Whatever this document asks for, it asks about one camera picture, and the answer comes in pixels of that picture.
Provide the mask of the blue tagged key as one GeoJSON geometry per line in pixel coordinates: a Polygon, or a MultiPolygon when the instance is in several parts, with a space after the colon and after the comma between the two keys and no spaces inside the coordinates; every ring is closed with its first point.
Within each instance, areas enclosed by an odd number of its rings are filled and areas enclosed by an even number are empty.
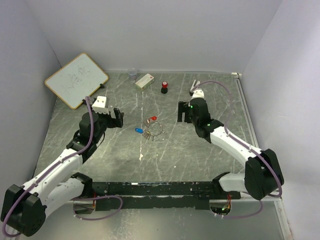
{"type": "Polygon", "coordinates": [[[136,131],[137,133],[140,133],[140,134],[142,134],[142,133],[144,132],[144,130],[141,129],[141,128],[135,128],[135,131],[136,131]]]}

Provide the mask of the red tagged key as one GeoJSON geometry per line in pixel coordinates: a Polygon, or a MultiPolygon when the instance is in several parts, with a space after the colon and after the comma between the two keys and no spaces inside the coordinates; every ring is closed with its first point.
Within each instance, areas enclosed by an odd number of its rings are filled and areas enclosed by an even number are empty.
{"type": "Polygon", "coordinates": [[[152,116],[152,117],[149,117],[148,119],[147,119],[147,122],[148,123],[151,123],[151,122],[155,122],[157,120],[157,117],[156,116],[152,116]]]}

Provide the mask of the large silver keyring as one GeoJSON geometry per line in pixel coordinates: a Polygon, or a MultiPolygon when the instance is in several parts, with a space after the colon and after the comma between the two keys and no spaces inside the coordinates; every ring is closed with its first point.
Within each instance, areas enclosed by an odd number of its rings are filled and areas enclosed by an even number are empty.
{"type": "Polygon", "coordinates": [[[157,121],[150,122],[146,130],[151,136],[154,137],[157,137],[164,133],[163,126],[157,121]]]}

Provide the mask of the silver keys bunch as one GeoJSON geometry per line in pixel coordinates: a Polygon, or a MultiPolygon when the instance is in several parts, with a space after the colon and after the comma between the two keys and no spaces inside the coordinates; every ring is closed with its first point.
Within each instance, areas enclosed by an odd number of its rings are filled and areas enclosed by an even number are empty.
{"type": "Polygon", "coordinates": [[[155,135],[153,133],[145,131],[142,135],[146,140],[151,140],[152,142],[154,141],[155,135]]]}

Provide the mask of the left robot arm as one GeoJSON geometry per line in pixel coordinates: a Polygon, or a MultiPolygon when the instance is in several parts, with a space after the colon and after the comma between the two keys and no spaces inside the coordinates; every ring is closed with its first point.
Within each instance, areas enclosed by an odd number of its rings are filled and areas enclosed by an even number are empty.
{"type": "Polygon", "coordinates": [[[115,118],[109,111],[94,112],[90,108],[82,116],[79,130],[56,160],[22,186],[13,184],[6,190],[0,216],[6,237],[34,235],[45,220],[68,201],[96,203],[101,200],[93,190],[93,180],[73,171],[97,150],[108,128],[123,127],[124,113],[118,108],[113,111],[115,118]]]}

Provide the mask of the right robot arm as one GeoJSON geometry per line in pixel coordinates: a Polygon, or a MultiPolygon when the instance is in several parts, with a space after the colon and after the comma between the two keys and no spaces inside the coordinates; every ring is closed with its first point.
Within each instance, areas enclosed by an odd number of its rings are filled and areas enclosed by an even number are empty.
{"type": "Polygon", "coordinates": [[[199,138],[220,147],[244,167],[244,173],[226,172],[214,179],[217,183],[212,186],[212,193],[216,198],[223,199],[229,192],[244,192],[256,200],[281,196],[274,193],[281,191],[284,184],[276,153],[248,144],[211,118],[204,98],[178,102],[177,121],[192,123],[199,138]]]}

